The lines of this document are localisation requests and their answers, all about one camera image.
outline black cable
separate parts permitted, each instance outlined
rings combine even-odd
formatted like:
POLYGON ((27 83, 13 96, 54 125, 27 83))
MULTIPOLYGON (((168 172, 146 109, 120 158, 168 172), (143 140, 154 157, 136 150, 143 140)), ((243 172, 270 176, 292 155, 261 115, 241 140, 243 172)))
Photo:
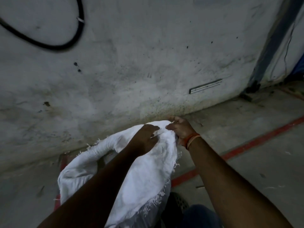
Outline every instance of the black cable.
POLYGON ((55 50, 55 51, 60 51, 60 50, 66 50, 69 49, 70 47, 72 47, 80 38, 82 31, 83 31, 83 27, 85 25, 85 17, 84 17, 84 13, 83 13, 83 6, 82 6, 82 1, 81 0, 77 0, 77 4, 78 4, 78 28, 77 31, 74 35, 74 37, 68 41, 65 44, 62 45, 48 45, 48 44, 44 44, 42 42, 37 42, 32 38, 29 38, 27 36, 25 36, 24 34, 20 33, 19 31, 15 30, 13 27, 11 27, 10 25, 8 25, 2 18, 0 18, 0 25, 2 25, 5 29, 7 29, 8 31, 10 31, 11 33, 15 34, 17 37, 33 44, 36 46, 39 46, 41 48, 44 49, 49 49, 49 50, 55 50))

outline hand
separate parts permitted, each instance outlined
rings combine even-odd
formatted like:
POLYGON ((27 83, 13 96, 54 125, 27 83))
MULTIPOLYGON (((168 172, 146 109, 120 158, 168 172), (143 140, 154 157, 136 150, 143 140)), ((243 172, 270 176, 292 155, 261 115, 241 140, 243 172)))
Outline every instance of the hand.
POLYGON ((177 116, 170 116, 169 120, 172 123, 167 125, 166 129, 173 130, 178 136, 178 143, 182 146, 186 146, 186 144, 184 144, 184 139, 189 135, 196 133, 196 131, 192 128, 186 119, 182 119, 177 116))
POLYGON ((158 126, 145 124, 131 141, 126 148, 129 148, 132 152, 135 152, 137 156, 142 156, 148 153, 158 142, 158 137, 154 137, 154 132, 159 130, 158 126))

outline wall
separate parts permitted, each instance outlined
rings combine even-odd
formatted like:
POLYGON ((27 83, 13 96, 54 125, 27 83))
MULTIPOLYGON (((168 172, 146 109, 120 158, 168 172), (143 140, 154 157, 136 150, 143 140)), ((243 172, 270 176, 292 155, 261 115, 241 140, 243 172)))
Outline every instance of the wall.
POLYGON ((304 5, 294 23, 286 33, 279 49, 267 67, 261 85, 283 81, 295 67, 304 53, 304 5))
MULTIPOLYGON (((281 2, 83 0, 84 34, 64 53, 0 28, 1 170, 238 95, 281 2)), ((75 0, 1 3, 3 19, 42 42, 65 42, 76 30, 75 0)))

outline red thread bracelet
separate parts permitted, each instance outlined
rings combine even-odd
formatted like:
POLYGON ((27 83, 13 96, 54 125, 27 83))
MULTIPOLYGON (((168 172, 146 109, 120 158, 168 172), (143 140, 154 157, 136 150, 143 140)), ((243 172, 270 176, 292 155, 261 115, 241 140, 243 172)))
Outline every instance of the red thread bracelet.
POLYGON ((200 136, 200 134, 199 134, 199 133, 192 133, 192 134, 190 134, 188 137, 186 137, 186 138, 184 139, 184 144, 185 144, 186 149, 187 149, 188 141, 189 141, 192 137, 194 137, 194 136, 200 136))

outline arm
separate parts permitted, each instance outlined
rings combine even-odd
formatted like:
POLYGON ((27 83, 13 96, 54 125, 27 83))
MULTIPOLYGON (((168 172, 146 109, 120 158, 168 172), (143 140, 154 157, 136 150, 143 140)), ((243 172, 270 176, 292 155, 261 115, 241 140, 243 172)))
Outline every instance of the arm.
POLYGON ((87 181, 72 197, 48 216, 38 228, 104 227, 133 161, 157 143, 158 126, 144 125, 128 145, 87 181))
MULTIPOLYGON (((171 118, 181 145, 195 133, 187 120, 171 118)), ((247 180, 231 168, 201 137, 188 147, 192 160, 225 228, 292 228, 281 212, 247 180)))

